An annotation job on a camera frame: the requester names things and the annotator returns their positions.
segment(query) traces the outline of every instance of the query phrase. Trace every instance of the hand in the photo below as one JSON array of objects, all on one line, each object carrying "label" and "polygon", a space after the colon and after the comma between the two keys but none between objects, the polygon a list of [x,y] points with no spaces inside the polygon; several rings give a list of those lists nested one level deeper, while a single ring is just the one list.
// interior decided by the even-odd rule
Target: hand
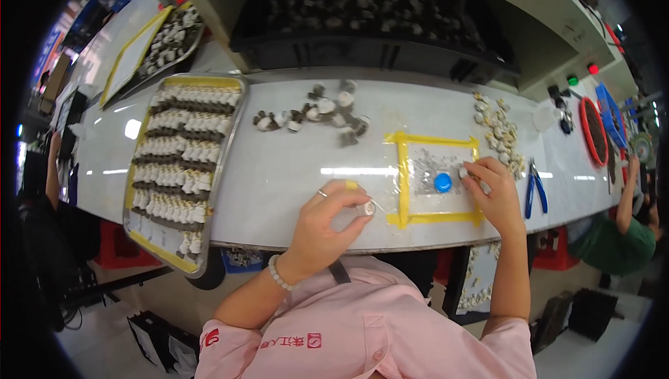
[{"label": "hand", "polygon": [[340,233],[330,228],[343,207],[367,203],[364,189],[346,190],[345,180],[330,180],[301,209],[289,249],[276,262],[276,270],[294,285],[334,263],[360,235],[371,216],[358,216]]},{"label": "hand", "polygon": [[467,171],[477,175],[491,189],[485,194],[479,183],[470,176],[462,182],[472,192],[474,200],[481,208],[483,215],[499,231],[502,239],[512,236],[525,236],[525,223],[518,202],[518,192],[513,176],[506,167],[493,157],[483,157],[476,163],[464,163]]},{"label": "hand", "polygon": [[628,162],[629,162],[629,164],[628,164],[628,172],[630,173],[630,174],[628,174],[628,177],[632,177],[632,178],[636,179],[636,176],[638,176],[638,174],[639,174],[639,166],[640,166],[640,164],[639,164],[639,157],[637,157],[636,155],[632,154],[632,155],[628,158]]},{"label": "hand", "polygon": [[49,147],[49,155],[55,156],[56,153],[58,153],[58,150],[60,149],[60,133],[58,131],[54,131],[53,135],[51,135],[51,146]]}]

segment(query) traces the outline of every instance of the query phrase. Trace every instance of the blue pliers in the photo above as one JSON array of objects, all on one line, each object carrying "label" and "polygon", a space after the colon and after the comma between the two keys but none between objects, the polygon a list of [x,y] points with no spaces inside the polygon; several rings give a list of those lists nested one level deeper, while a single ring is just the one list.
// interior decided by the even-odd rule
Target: blue pliers
[{"label": "blue pliers", "polygon": [[546,191],[543,190],[543,183],[537,172],[534,157],[530,158],[530,168],[528,171],[529,183],[527,185],[527,199],[525,200],[525,219],[530,219],[532,214],[532,199],[534,198],[535,180],[537,181],[537,190],[541,199],[541,209],[543,213],[548,213],[548,200],[546,200]]}]

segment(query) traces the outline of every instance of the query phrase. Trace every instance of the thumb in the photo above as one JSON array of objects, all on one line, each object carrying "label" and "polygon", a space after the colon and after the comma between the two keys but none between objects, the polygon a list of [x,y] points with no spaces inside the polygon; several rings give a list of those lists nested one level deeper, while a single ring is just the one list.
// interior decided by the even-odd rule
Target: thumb
[{"label": "thumb", "polygon": [[464,183],[464,186],[469,189],[470,192],[472,192],[474,200],[479,205],[486,204],[490,200],[486,192],[484,192],[481,188],[481,185],[476,183],[476,181],[470,176],[466,176],[464,179],[462,179],[462,183]]},{"label": "thumb", "polygon": [[372,216],[357,216],[356,219],[351,221],[351,223],[337,235],[337,242],[341,245],[346,245],[346,248],[348,248],[348,246],[353,244],[353,241],[358,238],[360,233],[363,232],[364,226],[371,220]]}]

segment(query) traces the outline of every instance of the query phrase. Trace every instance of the white bead bracelet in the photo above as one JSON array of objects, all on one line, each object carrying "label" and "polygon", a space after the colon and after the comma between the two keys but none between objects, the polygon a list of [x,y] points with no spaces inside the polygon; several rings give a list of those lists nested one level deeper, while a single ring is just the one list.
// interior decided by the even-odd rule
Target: white bead bracelet
[{"label": "white bead bracelet", "polygon": [[275,255],[273,255],[272,257],[270,257],[269,268],[270,268],[270,273],[272,274],[272,277],[274,278],[274,280],[276,281],[276,283],[278,283],[279,285],[281,285],[281,287],[284,288],[285,290],[287,290],[287,291],[289,291],[289,292],[290,292],[290,291],[293,291],[293,290],[296,290],[296,289],[299,287],[298,285],[293,285],[293,286],[289,285],[288,283],[284,282],[283,279],[281,279],[281,277],[279,276],[278,273],[276,273],[276,266],[275,266],[275,264],[276,264],[276,260],[277,260],[278,258],[279,258],[279,255],[278,255],[278,254],[275,254]]}]

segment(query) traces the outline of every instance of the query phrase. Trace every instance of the pink shirt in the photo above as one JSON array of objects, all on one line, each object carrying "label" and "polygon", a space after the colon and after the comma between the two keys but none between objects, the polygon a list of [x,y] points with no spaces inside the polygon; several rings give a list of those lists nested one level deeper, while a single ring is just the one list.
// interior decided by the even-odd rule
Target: pink shirt
[{"label": "pink shirt", "polygon": [[342,257],[352,283],[328,270],[302,282],[264,334],[212,319],[196,379],[536,378],[522,319],[481,341],[429,308],[405,274],[372,256]]}]

